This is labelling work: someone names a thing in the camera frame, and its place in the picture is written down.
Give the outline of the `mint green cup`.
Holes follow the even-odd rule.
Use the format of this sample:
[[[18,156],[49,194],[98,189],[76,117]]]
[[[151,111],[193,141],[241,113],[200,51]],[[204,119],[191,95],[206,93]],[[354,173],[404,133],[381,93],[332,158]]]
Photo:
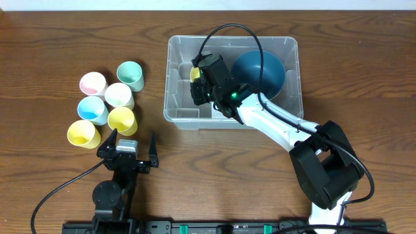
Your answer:
[[[142,67],[133,61],[123,62],[116,71],[117,78],[130,87],[133,92],[144,88],[144,74]]]

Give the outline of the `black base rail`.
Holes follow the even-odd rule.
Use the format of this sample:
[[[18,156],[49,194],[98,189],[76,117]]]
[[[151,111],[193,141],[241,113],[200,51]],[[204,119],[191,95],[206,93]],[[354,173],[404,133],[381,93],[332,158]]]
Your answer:
[[[267,233],[315,233],[305,227],[304,220],[277,222],[171,222],[169,220],[100,220],[68,222],[62,225],[63,233],[121,233],[121,234],[267,234]]]

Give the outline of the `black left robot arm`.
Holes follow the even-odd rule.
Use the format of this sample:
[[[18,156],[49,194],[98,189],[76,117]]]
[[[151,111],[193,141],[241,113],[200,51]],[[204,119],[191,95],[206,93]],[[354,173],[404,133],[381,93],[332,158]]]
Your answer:
[[[158,164],[137,159],[138,142],[118,140],[116,129],[97,149],[103,165],[113,172],[111,180],[100,182],[92,193],[96,206],[89,233],[143,233],[141,221],[129,216],[139,174],[148,174]]]

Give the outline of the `cream white cup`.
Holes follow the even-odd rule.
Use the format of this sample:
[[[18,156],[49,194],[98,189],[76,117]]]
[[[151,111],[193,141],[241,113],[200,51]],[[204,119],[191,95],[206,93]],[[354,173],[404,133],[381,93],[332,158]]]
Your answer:
[[[105,101],[116,107],[127,107],[133,109],[135,101],[131,89],[124,83],[111,84],[105,91]]]

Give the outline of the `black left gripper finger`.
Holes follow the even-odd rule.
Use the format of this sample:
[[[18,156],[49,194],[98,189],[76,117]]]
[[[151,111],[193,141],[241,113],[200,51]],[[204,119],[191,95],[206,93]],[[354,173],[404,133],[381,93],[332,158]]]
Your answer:
[[[118,130],[114,129],[110,136],[98,147],[96,155],[101,159],[111,159],[116,151]]]
[[[151,142],[149,146],[149,161],[150,166],[153,168],[159,167],[159,158],[157,154],[157,148],[156,148],[156,135],[155,133],[152,134]]]

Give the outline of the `light blue cup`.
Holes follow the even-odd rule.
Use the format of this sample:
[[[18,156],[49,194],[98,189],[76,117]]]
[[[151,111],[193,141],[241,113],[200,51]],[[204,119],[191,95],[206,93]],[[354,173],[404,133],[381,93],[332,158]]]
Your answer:
[[[94,125],[105,125],[108,122],[109,111],[104,101],[96,96],[83,98],[77,106],[78,115]]]

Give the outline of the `pink cup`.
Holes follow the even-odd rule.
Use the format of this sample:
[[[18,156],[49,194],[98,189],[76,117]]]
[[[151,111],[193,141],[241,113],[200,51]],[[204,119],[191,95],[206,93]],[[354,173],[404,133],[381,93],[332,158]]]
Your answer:
[[[105,100],[105,91],[108,84],[103,74],[93,71],[82,76],[79,81],[79,88],[82,93],[88,96],[96,96]]]

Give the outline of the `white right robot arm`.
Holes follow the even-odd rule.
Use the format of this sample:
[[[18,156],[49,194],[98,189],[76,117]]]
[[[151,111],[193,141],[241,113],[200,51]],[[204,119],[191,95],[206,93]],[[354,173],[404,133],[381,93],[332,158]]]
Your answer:
[[[272,102],[285,83],[280,60],[267,51],[238,56],[232,67],[217,53],[187,61],[169,55],[164,117],[180,129],[256,129],[288,151],[296,178],[311,200],[309,223],[344,223],[345,207],[363,168],[343,130],[319,125]]]

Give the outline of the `yellow bowl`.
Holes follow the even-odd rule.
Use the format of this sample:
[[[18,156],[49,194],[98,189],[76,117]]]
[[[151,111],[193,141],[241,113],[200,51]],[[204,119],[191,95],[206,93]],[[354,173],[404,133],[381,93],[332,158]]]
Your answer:
[[[196,79],[199,79],[200,77],[200,69],[198,67],[192,67],[190,70],[190,81],[193,83]]]

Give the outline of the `clear plastic storage bin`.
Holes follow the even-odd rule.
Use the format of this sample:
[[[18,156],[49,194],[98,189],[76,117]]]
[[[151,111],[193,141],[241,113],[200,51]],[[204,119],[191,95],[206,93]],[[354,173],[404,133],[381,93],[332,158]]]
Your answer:
[[[176,35],[169,39],[163,110],[165,119],[181,130],[249,129],[232,118],[224,117],[210,103],[194,104],[190,93],[191,60],[204,40],[204,36],[191,35]],[[281,90],[270,99],[271,102],[303,118],[298,42],[290,36],[260,36],[259,41],[265,53],[273,54],[282,63],[277,69],[285,72]],[[231,68],[240,55],[258,50],[258,46],[251,36],[212,36],[204,50],[221,54],[227,67]]]

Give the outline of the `dark blue bowl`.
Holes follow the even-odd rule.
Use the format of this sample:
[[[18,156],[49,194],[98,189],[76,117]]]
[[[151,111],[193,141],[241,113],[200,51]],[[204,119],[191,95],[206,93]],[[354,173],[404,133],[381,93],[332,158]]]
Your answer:
[[[285,68],[278,57],[268,51],[263,51],[263,76],[261,92],[268,98],[275,98],[285,84]],[[261,68],[260,52],[249,51],[240,55],[231,67],[231,74],[240,83],[259,86]]]

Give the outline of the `yellow cup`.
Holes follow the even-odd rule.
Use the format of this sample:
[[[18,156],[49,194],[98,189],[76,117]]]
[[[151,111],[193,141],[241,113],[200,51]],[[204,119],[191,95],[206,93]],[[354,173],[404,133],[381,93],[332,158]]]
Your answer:
[[[68,128],[67,139],[74,146],[94,149],[99,146],[101,135],[92,122],[78,120]]]
[[[108,125],[123,136],[131,136],[136,133],[138,124],[133,111],[127,107],[116,107],[109,112]]]

